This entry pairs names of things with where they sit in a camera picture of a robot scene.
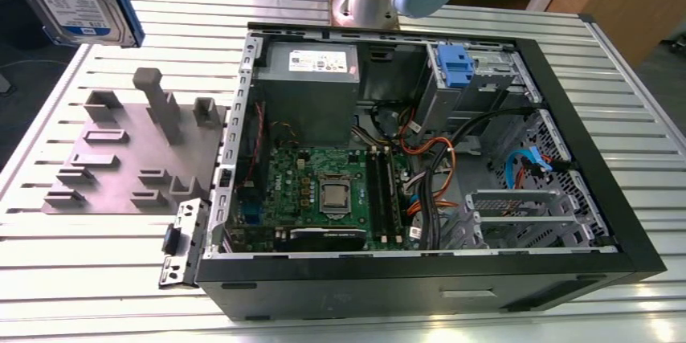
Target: gray fixture plate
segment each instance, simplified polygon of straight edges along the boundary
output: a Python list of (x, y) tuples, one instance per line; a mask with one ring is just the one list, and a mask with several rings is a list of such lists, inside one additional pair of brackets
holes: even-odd
[[(71, 168), (73, 156), (78, 155), (114, 155), (117, 165), (110, 167), (86, 166), (94, 176), (94, 183), (69, 184), (65, 186), (58, 180), (51, 184), (50, 192), (73, 189), (85, 199), (82, 206), (63, 208), (42, 205), (46, 214), (172, 214), (177, 203), (186, 198), (174, 200), (169, 194), (173, 177), (180, 179), (188, 187), (190, 178), (196, 177), (206, 198), (209, 183), (214, 170), (214, 159), (225, 115), (225, 107), (216, 106), (220, 115), (220, 124), (212, 128), (197, 126), (193, 117), (193, 106), (178, 105), (178, 128), (182, 141), (169, 145), (158, 126), (152, 122), (146, 111), (146, 104), (122, 104), (122, 108), (113, 108), (112, 114), (116, 122), (97, 122), (92, 120), (84, 124), (84, 130), (73, 144), (71, 153), (63, 168)], [(125, 142), (88, 143), (84, 137), (89, 132), (102, 129), (122, 129), (128, 135)], [(146, 185), (138, 180), (140, 170), (165, 169), (169, 174), (166, 181)], [(133, 192), (160, 191), (166, 202), (165, 205), (136, 207), (130, 201)]]

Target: side panel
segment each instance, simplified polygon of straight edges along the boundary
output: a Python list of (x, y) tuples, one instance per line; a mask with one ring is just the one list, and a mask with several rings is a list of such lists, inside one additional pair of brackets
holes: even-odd
[(635, 271), (641, 272), (629, 279), (631, 281), (644, 279), (664, 271), (664, 264), (601, 159), (591, 135), (568, 101), (557, 77), (547, 64), (537, 43), (532, 40), (517, 39), (516, 47), (520, 50), (531, 78), (543, 95), (585, 185), (612, 231), (613, 241), (629, 257)]
[(232, 320), (325, 319), (544, 309), (608, 281), (604, 275), (519, 275), (205, 283), (201, 288)]

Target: floor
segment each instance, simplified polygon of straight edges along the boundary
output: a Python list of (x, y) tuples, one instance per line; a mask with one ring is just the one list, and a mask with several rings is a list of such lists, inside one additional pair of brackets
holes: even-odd
[(0, 0), (0, 169), (35, 117), (75, 49), (51, 45), (22, 0)]
[(660, 44), (637, 68), (637, 75), (681, 133), (686, 133), (686, 53)]
[[(0, 0), (0, 74), (13, 85), (0, 94), (0, 169), (62, 74), (74, 49), (46, 42), (21, 0)], [(686, 55), (660, 45), (637, 69), (676, 126), (686, 133)]]

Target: green motherboard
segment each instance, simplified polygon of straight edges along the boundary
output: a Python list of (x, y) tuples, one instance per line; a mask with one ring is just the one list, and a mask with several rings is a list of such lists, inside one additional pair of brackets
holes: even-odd
[[(270, 150), (265, 200), (261, 206), (241, 205), (245, 225), (232, 230), (245, 251), (272, 252), (274, 241), (281, 235), (285, 237), (286, 230), (314, 227), (364, 230), (364, 250), (405, 249), (400, 223), (404, 211), (397, 194), (386, 198), (386, 211), (374, 209), (378, 205), (369, 198), (369, 194), (378, 194), (378, 189), (366, 188), (378, 177), (366, 175), (369, 154), (365, 150), (345, 149)], [(382, 180), (386, 184), (405, 167), (404, 157), (389, 159), (393, 173)], [(373, 215), (392, 218), (377, 219)]]

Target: cpu socket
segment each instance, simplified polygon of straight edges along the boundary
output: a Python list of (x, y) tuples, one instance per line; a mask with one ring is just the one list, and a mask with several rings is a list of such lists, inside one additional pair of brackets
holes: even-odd
[(340, 220), (350, 213), (348, 179), (318, 180), (318, 211), (332, 220)]

